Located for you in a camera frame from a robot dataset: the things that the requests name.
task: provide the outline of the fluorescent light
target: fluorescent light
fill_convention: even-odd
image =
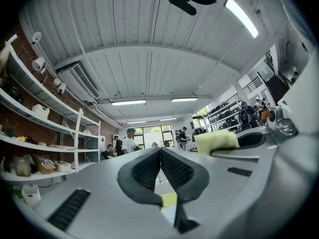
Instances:
[[[187,102],[187,101],[196,101],[198,98],[173,98],[172,102]]]
[[[248,31],[251,33],[253,38],[256,38],[258,35],[257,28],[251,22],[247,14],[242,10],[241,7],[234,0],[226,0],[225,7],[228,8],[237,18],[247,27]]]
[[[143,121],[128,122],[128,124],[133,124],[133,123],[144,123],[144,122],[146,122],[146,120],[143,120]]]
[[[136,105],[136,104],[145,104],[146,100],[135,100],[135,101],[122,101],[122,102],[112,102],[113,106],[124,106],[124,105]]]
[[[169,118],[169,119],[161,119],[160,121],[164,121],[164,120],[175,120],[177,118]]]

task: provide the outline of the column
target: column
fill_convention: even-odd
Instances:
[[[239,82],[237,80],[235,80],[234,78],[232,78],[232,85],[234,86],[234,88],[236,89],[239,97],[241,98],[242,101],[246,102],[247,105],[251,105],[248,97],[246,96],[243,88],[240,86]]]

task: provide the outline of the ceiling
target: ceiling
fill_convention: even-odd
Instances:
[[[192,3],[196,16],[167,0],[30,0],[19,19],[28,39],[42,33],[34,49],[54,70],[82,62],[101,95],[98,108],[117,123],[184,120],[247,73],[287,21],[279,0],[235,1],[258,29],[255,39],[225,0]],[[198,101],[170,101],[194,94]],[[106,104],[153,97],[143,105]]]

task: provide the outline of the white box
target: white box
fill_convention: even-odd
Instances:
[[[41,117],[47,119],[50,109],[44,108],[42,105],[35,105],[32,107],[32,111],[36,114],[39,114]]]
[[[60,172],[70,172],[71,164],[65,161],[54,161],[54,165],[56,169]]]
[[[38,185],[25,184],[22,188],[22,196],[26,204],[32,208],[41,200]]]

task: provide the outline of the brown wall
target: brown wall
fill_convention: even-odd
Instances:
[[[0,45],[3,45],[5,40],[8,40],[11,36],[16,34],[18,36],[18,39],[16,39],[12,46],[16,53],[18,54],[21,61],[26,65],[26,67],[29,69],[29,71],[32,71],[32,61],[37,58],[37,55],[33,51],[31,45],[27,41],[23,30],[17,21],[16,24],[13,26],[12,30],[8,32],[4,38],[1,40]],[[40,73],[34,72],[33,75],[39,80],[43,80],[45,76],[41,75]],[[44,86],[49,90],[53,91],[53,94],[57,96],[58,91],[56,87],[53,85],[54,78],[48,74],[48,79],[44,82]],[[32,109],[32,107],[39,102],[33,98],[31,95],[29,95],[24,89],[22,89],[18,84],[16,84],[13,80],[11,80],[11,84],[18,89],[18,91],[24,95],[23,105],[26,106],[29,109]],[[85,108],[83,105],[78,103],[75,99],[73,99],[68,93],[62,94],[60,97],[60,100],[66,103],[68,106],[73,108],[74,110],[78,111],[80,108],[84,111],[84,116],[88,117],[89,119],[99,122],[101,119],[97,117],[96,115],[92,114],[87,108]],[[56,122],[58,124],[62,124],[63,116],[60,114],[55,113],[54,111],[50,111],[48,119]],[[60,144],[60,133],[51,129],[48,129],[46,127],[40,126],[36,123],[33,123],[27,119],[24,119],[23,117],[17,115],[16,113],[12,112],[11,110],[7,109],[3,105],[0,104],[0,125],[2,125],[2,130],[4,132],[7,131],[8,125],[10,127],[14,127],[17,124],[17,126],[14,129],[14,136],[22,136],[22,135],[28,135],[35,141],[42,141],[46,142],[47,145],[50,144]],[[70,128],[75,128],[75,122],[68,120],[68,125]],[[88,129],[95,133],[98,129],[97,126],[90,126]],[[112,135],[118,134],[118,129],[114,128],[110,124],[101,121],[101,128],[100,128],[100,135],[103,135],[106,137],[105,144],[112,143]],[[73,146],[73,138],[69,135],[66,135],[64,138],[64,145],[67,146]],[[13,154],[14,155],[22,155],[22,154],[49,154],[50,157],[54,160],[58,160],[59,153],[54,152],[43,152],[43,151],[37,151],[32,149],[26,149],[26,148],[19,148],[11,144],[6,144],[4,142],[0,142],[0,148],[2,153],[6,153],[6,160],[10,161],[12,159]],[[84,140],[80,138],[79,140],[79,148],[84,148]],[[73,161],[73,154],[72,153],[66,153],[64,154],[64,160],[66,161]],[[79,161],[84,160],[84,154],[79,153]]]

